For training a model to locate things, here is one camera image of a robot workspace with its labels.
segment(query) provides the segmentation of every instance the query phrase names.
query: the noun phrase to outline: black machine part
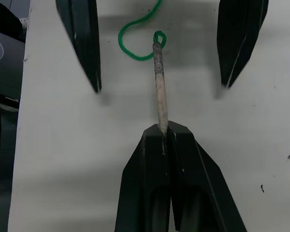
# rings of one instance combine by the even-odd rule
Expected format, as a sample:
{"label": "black machine part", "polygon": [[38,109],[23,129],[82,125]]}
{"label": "black machine part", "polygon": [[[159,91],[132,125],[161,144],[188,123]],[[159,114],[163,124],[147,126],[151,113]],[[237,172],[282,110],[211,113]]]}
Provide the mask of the black machine part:
{"label": "black machine part", "polygon": [[121,180],[115,232],[247,232],[219,167],[187,127],[144,131]]}
{"label": "black machine part", "polygon": [[93,89],[102,88],[96,0],[56,0],[58,13]]}
{"label": "black machine part", "polygon": [[233,85],[249,61],[269,0],[220,0],[217,49],[221,84]]}

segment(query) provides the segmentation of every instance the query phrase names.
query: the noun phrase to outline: green cord loop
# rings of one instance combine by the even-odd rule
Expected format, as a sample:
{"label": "green cord loop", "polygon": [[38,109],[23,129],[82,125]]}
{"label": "green cord loop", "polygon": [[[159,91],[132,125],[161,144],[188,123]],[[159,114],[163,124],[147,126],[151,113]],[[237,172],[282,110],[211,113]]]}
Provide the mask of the green cord loop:
{"label": "green cord loop", "polygon": [[[138,19],[138,20],[135,20],[133,22],[130,22],[128,24],[126,24],[119,32],[118,34],[118,44],[119,44],[119,47],[121,48],[121,50],[126,53],[129,57],[135,59],[135,60],[138,60],[138,61],[145,61],[145,60],[148,60],[148,59],[151,59],[154,57],[153,53],[150,53],[149,55],[147,56],[144,56],[144,57],[141,57],[141,56],[138,56],[134,53],[132,53],[131,51],[129,51],[123,44],[123,41],[122,41],[122,38],[124,36],[124,34],[126,33],[127,29],[129,27],[131,27],[132,25],[135,25],[135,24],[138,24],[138,23],[142,23],[144,21],[147,21],[149,18],[151,18],[157,11],[157,9],[159,8],[159,6],[161,5],[161,2],[162,0],[158,0],[158,2],[156,3],[156,5],[154,6],[154,8],[147,14],[145,15],[144,17]],[[162,38],[162,41],[161,41],[161,46],[162,48],[165,46],[166,44],[166,35],[162,32],[162,31],[156,31],[155,34],[154,34],[154,43],[156,42],[159,42],[159,37]]]}

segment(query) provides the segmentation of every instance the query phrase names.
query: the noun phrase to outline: white table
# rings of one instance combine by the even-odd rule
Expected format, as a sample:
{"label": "white table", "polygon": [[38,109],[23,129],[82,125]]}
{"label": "white table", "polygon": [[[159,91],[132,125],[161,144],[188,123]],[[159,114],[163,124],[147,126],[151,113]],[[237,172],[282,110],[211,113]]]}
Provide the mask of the white table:
{"label": "white table", "polygon": [[[154,4],[97,1],[99,96],[55,0],[31,0],[10,232],[114,231],[121,172],[158,121],[153,61],[127,57],[117,33]],[[169,119],[188,126],[220,166],[249,232],[290,232],[290,0],[270,1],[251,61],[223,97],[217,16],[218,0],[165,0],[124,42],[148,54],[154,32],[167,34]]]}

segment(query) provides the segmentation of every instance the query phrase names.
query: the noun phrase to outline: wooden stick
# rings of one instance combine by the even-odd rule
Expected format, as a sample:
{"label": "wooden stick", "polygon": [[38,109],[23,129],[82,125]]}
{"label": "wooden stick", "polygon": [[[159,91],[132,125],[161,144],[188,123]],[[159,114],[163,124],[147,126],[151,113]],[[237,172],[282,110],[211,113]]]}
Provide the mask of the wooden stick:
{"label": "wooden stick", "polygon": [[165,92],[165,83],[164,83],[162,47],[160,43],[153,44],[153,54],[154,54],[154,63],[155,63],[159,128],[164,138],[166,138],[166,132],[168,129],[169,121],[168,121],[168,109],[167,109],[167,103],[166,103],[166,92]]}

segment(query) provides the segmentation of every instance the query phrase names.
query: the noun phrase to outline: stick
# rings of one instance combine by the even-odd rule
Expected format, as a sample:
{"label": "stick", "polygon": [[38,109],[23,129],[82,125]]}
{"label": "stick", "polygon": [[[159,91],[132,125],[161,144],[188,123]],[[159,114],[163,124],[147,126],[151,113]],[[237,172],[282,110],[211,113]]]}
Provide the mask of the stick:
{"label": "stick", "polygon": [[165,92],[165,83],[164,83],[162,47],[160,43],[153,44],[153,54],[154,54],[154,63],[155,63],[159,128],[164,138],[166,138],[166,132],[168,129],[169,121],[168,121],[168,109],[167,109],[167,104],[166,104],[166,92]]}

